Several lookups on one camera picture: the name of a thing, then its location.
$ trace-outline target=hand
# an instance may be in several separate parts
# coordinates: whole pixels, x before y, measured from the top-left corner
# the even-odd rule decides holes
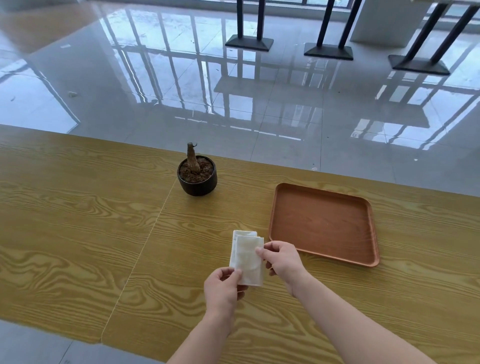
[[[257,255],[266,260],[266,268],[271,276],[278,275],[287,287],[288,292],[295,297],[295,286],[309,275],[300,255],[293,244],[274,240],[256,248]]]
[[[233,321],[237,301],[245,296],[248,286],[239,286],[242,271],[232,267],[218,268],[204,283],[207,310],[205,316]]]

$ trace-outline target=potted plant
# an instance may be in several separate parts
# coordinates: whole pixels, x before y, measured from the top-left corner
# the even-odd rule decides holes
[[[187,158],[180,163],[177,177],[183,190],[192,196],[203,196],[216,187],[215,163],[205,156],[196,156],[193,143],[187,144]]]

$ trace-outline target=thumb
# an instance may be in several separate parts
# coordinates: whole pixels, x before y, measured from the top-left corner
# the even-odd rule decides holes
[[[275,262],[275,255],[277,254],[276,252],[272,252],[271,250],[265,248],[255,248],[255,252],[261,259],[267,260],[272,264]]]
[[[231,284],[232,286],[237,287],[241,279],[242,271],[241,269],[235,269],[230,277],[228,277],[225,282]]]

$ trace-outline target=table seam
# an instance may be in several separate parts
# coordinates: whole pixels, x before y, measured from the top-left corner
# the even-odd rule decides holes
[[[140,253],[138,254],[137,260],[136,260],[135,264],[133,265],[133,268],[132,268],[132,270],[130,271],[130,274],[128,275],[127,281],[125,282],[125,285],[123,286],[123,288],[122,288],[122,290],[121,290],[121,292],[120,292],[120,295],[119,295],[119,297],[118,297],[118,299],[117,299],[117,302],[115,303],[115,306],[113,306],[112,312],[110,312],[110,316],[108,317],[108,320],[107,320],[107,322],[105,323],[105,326],[103,327],[102,333],[100,334],[100,343],[102,343],[103,333],[105,332],[105,329],[107,328],[107,325],[108,325],[108,323],[110,322],[110,319],[112,318],[115,309],[117,308],[117,305],[118,305],[118,303],[119,303],[119,301],[120,301],[120,297],[122,296],[123,291],[125,290],[125,287],[127,286],[128,281],[130,280],[130,277],[132,276],[132,273],[133,273],[133,271],[135,270],[135,267],[137,266],[137,263],[138,263],[138,261],[140,260],[140,257],[142,256],[142,253],[143,253],[143,251],[144,251],[145,245],[147,244],[148,239],[150,238],[150,235],[152,234],[152,231],[153,231],[153,229],[154,229],[154,227],[155,227],[155,225],[156,225],[156,222],[158,221],[158,218],[160,217],[160,214],[162,213],[163,208],[165,207],[165,204],[167,203],[167,200],[168,200],[168,198],[170,197],[170,194],[171,194],[171,192],[172,192],[172,190],[173,190],[173,186],[175,186],[175,182],[176,182],[176,181],[177,181],[176,179],[173,181],[173,184],[172,184],[172,186],[170,187],[170,191],[168,192],[168,195],[167,195],[167,197],[165,198],[165,201],[163,202],[162,208],[160,209],[160,211],[159,211],[159,213],[158,213],[158,216],[157,216],[156,219],[155,219],[155,223],[153,224],[152,229],[151,229],[150,232],[148,233],[148,236],[147,236],[147,238],[146,238],[146,240],[145,240],[145,243],[144,243],[144,245],[143,245]]]

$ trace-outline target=soil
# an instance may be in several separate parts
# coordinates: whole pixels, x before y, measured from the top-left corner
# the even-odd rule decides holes
[[[197,157],[200,172],[194,173],[188,168],[187,161],[180,166],[180,178],[188,183],[200,183],[206,181],[213,174],[213,164],[203,157]]]

